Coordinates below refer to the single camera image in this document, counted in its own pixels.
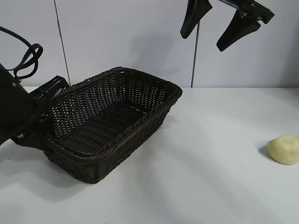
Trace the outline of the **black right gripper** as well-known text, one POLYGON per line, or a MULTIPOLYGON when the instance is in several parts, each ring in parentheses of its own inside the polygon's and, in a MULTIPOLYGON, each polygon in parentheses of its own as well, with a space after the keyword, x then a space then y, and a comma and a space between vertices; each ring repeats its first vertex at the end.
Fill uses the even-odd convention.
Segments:
MULTIPOLYGON (((222 36, 216 43, 220 52, 233 43, 256 32, 260 27, 258 21, 264 24, 274 17, 274 13, 255 0, 220 0, 236 9, 236 12, 222 36)), ((187 39, 203 16, 212 9, 208 0, 188 0, 185 18, 180 30, 183 39, 187 39)))

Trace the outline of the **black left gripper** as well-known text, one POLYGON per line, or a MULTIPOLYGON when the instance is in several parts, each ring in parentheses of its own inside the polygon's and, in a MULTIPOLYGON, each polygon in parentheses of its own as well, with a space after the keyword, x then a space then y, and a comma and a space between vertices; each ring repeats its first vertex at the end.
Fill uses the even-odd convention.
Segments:
POLYGON ((36 103, 32 120, 25 129, 13 137, 13 142, 23 147, 48 150, 42 138, 43 127, 53 127, 53 115, 49 112, 51 100, 62 90, 68 88, 65 78, 55 76, 50 81, 29 93, 36 103))

